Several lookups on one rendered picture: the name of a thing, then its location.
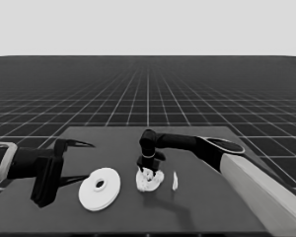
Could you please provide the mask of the large thick white disc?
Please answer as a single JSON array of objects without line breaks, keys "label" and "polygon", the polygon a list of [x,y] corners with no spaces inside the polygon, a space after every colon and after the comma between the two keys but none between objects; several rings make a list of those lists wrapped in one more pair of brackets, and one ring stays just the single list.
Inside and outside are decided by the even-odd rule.
[{"label": "large thick white disc", "polygon": [[100,211],[114,202],[121,188],[121,179],[113,168],[93,171],[80,185],[78,199],[90,211]]}]

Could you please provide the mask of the white round carrier with pins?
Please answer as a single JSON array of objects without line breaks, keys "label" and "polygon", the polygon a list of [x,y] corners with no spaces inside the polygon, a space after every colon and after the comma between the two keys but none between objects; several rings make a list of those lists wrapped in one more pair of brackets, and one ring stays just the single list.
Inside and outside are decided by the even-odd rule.
[{"label": "white round carrier with pins", "polygon": [[[148,183],[148,184],[155,184],[155,185],[157,186],[157,189],[158,189],[158,188],[160,187],[160,185],[161,185],[163,182],[162,182],[161,184],[158,184],[158,183],[154,182],[153,179],[152,179],[152,180],[147,180],[147,179],[145,178],[145,182],[144,182],[143,184],[145,184],[145,183]],[[136,183],[136,187],[137,187],[137,190],[138,190],[138,191],[140,191],[140,186],[141,186],[141,185],[142,185],[142,184],[137,184],[137,183]]]}]

